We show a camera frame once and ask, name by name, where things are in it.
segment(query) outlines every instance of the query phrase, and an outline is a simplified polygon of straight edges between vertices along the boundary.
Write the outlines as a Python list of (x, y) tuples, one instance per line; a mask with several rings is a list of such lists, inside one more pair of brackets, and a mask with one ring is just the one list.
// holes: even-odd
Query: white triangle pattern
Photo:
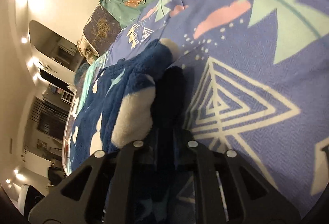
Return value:
[(141, 43), (143, 43), (143, 41), (148, 38), (152, 33), (154, 32), (154, 30), (151, 30), (149, 28), (144, 27), (143, 29), (143, 35), (142, 35), (142, 39), (141, 39)]
[[(226, 85), (233, 86), (235, 89), (238, 89), (239, 92), (243, 92), (243, 95), (237, 96), (231, 93), (218, 83), (216, 78), (220, 79), (218, 80), (219, 82), (226, 82), (228, 83)], [(252, 85), (252, 89), (251, 87), (242, 85), (240, 82), (247, 82), (246, 85)], [(284, 104), (288, 110), (278, 113), (275, 106), (265, 99), (265, 94), (259, 95), (258, 93), (270, 95)], [(221, 98), (224, 96), (226, 96), (226, 101), (229, 99), (232, 103), (238, 104), (238, 108), (231, 108), (231, 106)], [(242, 100), (247, 100), (248, 98), (252, 98), (260, 103), (262, 105), (260, 107), (265, 109), (252, 112), (251, 108)], [(201, 115), (202, 110), (206, 111), (207, 117)], [(213, 138), (213, 142), (210, 144), (211, 150), (216, 145), (215, 142), (220, 140), (219, 148), (214, 149), (218, 152), (225, 151), (225, 146), (230, 149), (232, 148), (226, 137), (229, 135), (233, 136), (241, 147), (254, 159), (265, 178), (277, 188), (267, 168), (243, 137), (240, 136), (240, 133), (281, 122), (299, 113), (300, 109), (296, 105), (274, 89), (249, 78), (213, 57), (209, 57), (199, 85), (187, 108), (184, 128), (190, 130), (194, 134), (195, 139)]]

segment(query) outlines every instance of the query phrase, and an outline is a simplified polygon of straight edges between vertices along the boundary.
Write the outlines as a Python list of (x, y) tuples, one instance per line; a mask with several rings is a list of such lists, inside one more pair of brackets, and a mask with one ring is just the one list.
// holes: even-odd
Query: ceiling light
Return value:
[(25, 180), (25, 177), (22, 174), (16, 174), (16, 178), (20, 181)]
[(33, 59), (29, 60), (29, 62), (27, 63), (27, 67), (31, 68), (33, 66)]

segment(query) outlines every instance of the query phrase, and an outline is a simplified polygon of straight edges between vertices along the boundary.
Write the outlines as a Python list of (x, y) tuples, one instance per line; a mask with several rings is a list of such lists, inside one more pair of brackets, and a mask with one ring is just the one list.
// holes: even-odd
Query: bed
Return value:
[[(328, 183), (329, 0), (102, 2), (103, 11), (125, 15), (124, 29), (88, 70), (90, 83), (78, 87), (65, 131), (65, 171), (79, 164), (72, 159), (79, 145), (74, 119), (84, 110), (83, 89), (96, 93), (101, 70), (166, 37), (178, 45), (174, 64), (188, 81), (184, 128), (210, 149), (238, 150), (304, 216)], [(185, 180), (177, 193), (185, 217), (177, 222), (193, 222), (191, 185)]]

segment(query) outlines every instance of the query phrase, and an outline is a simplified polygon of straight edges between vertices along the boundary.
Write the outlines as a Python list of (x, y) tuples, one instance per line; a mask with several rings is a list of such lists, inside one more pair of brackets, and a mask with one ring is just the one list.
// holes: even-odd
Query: bolt head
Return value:
[(144, 142), (142, 140), (135, 140), (133, 144), (136, 148), (139, 148), (144, 145)]
[(105, 155), (105, 152), (103, 150), (96, 151), (94, 153), (96, 158), (102, 158)]
[(237, 156), (237, 153), (236, 153), (236, 151), (234, 151), (234, 150), (228, 150), (228, 151), (226, 152), (226, 155), (227, 155), (228, 157), (234, 158), (234, 157)]
[(190, 140), (190, 141), (187, 143), (187, 145), (188, 145), (189, 147), (191, 147), (191, 148), (195, 148), (195, 147), (197, 147), (199, 144), (198, 144), (198, 142), (195, 141), (195, 140)]

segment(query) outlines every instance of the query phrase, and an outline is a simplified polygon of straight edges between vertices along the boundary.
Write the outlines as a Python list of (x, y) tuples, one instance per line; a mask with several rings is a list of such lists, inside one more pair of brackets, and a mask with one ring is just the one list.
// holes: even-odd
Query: white polka dot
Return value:
[(74, 130), (74, 133), (73, 133), (73, 135), (72, 135), (72, 140), (73, 140), (74, 144), (75, 144), (75, 142), (77, 141), (78, 131), (79, 131), (79, 128), (78, 128), (78, 126), (76, 126), (76, 127), (75, 127), (75, 130)]
[(154, 83), (154, 79), (153, 79), (152, 76), (150, 76), (149, 74), (147, 74), (146, 77), (147, 77), (148, 80), (150, 80), (150, 82), (151, 82), (152, 84), (155, 85), (155, 83)]
[(102, 114), (100, 115), (97, 124), (96, 124), (96, 130), (101, 131), (101, 126), (102, 126)]
[(93, 135), (92, 142), (90, 143), (90, 150), (89, 153), (92, 155), (94, 152), (103, 149), (103, 143), (101, 140), (101, 132), (96, 131)]
[(95, 81), (95, 83), (93, 85), (93, 93), (97, 92), (97, 81), (98, 81), (98, 79)]

